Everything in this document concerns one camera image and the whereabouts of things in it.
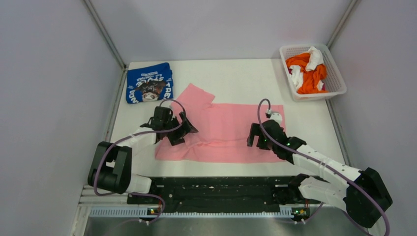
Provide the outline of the pink t-shirt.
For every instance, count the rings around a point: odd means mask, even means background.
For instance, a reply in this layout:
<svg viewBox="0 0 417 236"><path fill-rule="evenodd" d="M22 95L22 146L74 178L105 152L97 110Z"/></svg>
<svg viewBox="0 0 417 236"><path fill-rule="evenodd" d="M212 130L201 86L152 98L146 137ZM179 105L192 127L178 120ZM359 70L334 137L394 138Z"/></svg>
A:
<svg viewBox="0 0 417 236"><path fill-rule="evenodd" d="M185 135L185 142L172 146L167 138L155 150L155 159L191 160L208 163L274 163L280 159L270 150L247 146L251 124L258 122L257 105L213 102L215 96L189 84L173 103L175 115L186 117L198 130Z"/></svg>

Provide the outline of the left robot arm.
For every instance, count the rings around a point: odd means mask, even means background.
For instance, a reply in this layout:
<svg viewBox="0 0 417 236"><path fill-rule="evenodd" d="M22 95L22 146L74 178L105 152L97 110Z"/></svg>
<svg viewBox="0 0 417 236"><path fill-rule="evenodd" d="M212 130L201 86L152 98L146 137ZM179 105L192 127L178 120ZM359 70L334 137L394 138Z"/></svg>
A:
<svg viewBox="0 0 417 236"><path fill-rule="evenodd" d="M158 191L151 186L149 177L132 173L132 161L139 150L153 146L167 138L172 146L185 142L189 133L197 133L198 129L190 122L185 111L174 116L173 110L158 106L148 122L142 124L133 134L116 142L100 142L95 150L89 170L88 185L93 187L97 196L99 190L104 195L139 193L145 203L157 199Z"/></svg>

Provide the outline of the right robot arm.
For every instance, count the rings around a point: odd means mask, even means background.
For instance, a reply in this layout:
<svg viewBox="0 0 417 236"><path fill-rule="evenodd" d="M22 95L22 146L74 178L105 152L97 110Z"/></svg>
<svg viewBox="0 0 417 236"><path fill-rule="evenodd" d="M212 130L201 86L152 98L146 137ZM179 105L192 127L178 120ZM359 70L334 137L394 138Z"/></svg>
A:
<svg viewBox="0 0 417 236"><path fill-rule="evenodd" d="M288 186L280 188L278 192L280 204L316 200L342 210L361 227L372 228L382 218L389 228L385 211L393 201L376 170L360 170L326 157L306 141L287 137L274 120L251 124L247 138L249 147L253 145L255 137L258 137L258 148L270 150L279 159L313 174L292 177Z"/></svg>

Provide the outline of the folded blue graphic t-shirt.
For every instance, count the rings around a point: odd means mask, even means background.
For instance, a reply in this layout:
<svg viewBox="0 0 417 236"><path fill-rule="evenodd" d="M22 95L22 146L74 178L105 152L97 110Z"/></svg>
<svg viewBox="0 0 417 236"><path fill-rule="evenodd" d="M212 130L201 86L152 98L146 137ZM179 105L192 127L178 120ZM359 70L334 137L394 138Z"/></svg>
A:
<svg viewBox="0 0 417 236"><path fill-rule="evenodd" d="M128 104L172 98L174 98L174 82L169 63L128 70L126 81Z"/></svg>

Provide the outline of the orange t-shirt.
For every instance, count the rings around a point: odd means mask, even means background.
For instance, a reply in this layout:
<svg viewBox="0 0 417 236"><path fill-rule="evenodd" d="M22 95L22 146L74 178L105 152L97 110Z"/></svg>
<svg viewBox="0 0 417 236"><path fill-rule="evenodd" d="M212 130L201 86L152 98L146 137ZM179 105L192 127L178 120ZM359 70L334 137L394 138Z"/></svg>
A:
<svg viewBox="0 0 417 236"><path fill-rule="evenodd" d="M307 71L310 61L309 53L302 53L288 58L285 63L291 74L291 79L298 94L327 93L323 79L327 76L324 64L319 64L313 70Z"/></svg>

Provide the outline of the white plastic basket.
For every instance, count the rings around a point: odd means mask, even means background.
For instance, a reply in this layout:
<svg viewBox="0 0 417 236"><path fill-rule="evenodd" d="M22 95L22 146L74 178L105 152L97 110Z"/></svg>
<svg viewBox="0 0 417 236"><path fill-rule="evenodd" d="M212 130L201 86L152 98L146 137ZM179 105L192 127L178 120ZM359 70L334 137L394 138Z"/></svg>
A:
<svg viewBox="0 0 417 236"><path fill-rule="evenodd" d="M316 47L323 54L324 65L327 69L327 76L323 79L324 89L327 90L327 93L315 93L315 94L298 94L296 92L296 87L294 86L291 74L286 66L285 61L288 58L294 57L296 55L306 53L310 47ZM288 45L282 46L279 49L282 63L284 65L284 71L287 76L289 89L292 94L293 100L295 101L313 101L313 100L323 100L330 99L336 95L344 94L347 91L344 80L338 70L336 63L328 49L324 44L301 44L301 45Z"/></svg>

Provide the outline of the white t-shirt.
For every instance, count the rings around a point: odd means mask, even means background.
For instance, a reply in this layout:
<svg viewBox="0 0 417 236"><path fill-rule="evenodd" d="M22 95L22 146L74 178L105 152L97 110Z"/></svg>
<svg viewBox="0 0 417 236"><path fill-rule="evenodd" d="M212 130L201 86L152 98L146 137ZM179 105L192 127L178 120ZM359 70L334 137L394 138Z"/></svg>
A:
<svg viewBox="0 0 417 236"><path fill-rule="evenodd" d="M310 47L307 50L307 53L310 55L310 57L307 65L305 66L306 71L314 71L318 65L324 63L323 54L316 47Z"/></svg>

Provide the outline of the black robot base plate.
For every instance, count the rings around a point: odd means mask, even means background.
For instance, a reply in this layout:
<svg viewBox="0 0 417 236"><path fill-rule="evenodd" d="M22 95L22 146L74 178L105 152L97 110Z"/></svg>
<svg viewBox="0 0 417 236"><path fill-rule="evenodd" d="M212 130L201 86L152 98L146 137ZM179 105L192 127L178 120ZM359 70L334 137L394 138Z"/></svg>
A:
<svg viewBox="0 0 417 236"><path fill-rule="evenodd" d="M157 216L267 216L307 221L316 200L296 196L293 177L153 177L149 196L129 194L129 205L149 207Z"/></svg>

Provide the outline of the aluminium frame rail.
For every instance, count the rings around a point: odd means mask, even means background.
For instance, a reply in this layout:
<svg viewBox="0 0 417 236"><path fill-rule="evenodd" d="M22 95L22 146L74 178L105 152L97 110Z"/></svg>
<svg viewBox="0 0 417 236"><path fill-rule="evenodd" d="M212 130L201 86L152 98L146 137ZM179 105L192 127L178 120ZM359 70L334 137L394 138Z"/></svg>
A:
<svg viewBox="0 0 417 236"><path fill-rule="evenodd" d="M120 66L122 70L126 68L126 63L123 61L120 52L116 48L114 41L112 40L109 32L107 31L105 24L101 20L93 2L91 0L81 0L81 2L85 5L88 14L92 17L94 24L96 25L102 39L104 40L106 46L110 50L113 58L116 60L117 64Z"/></svg>

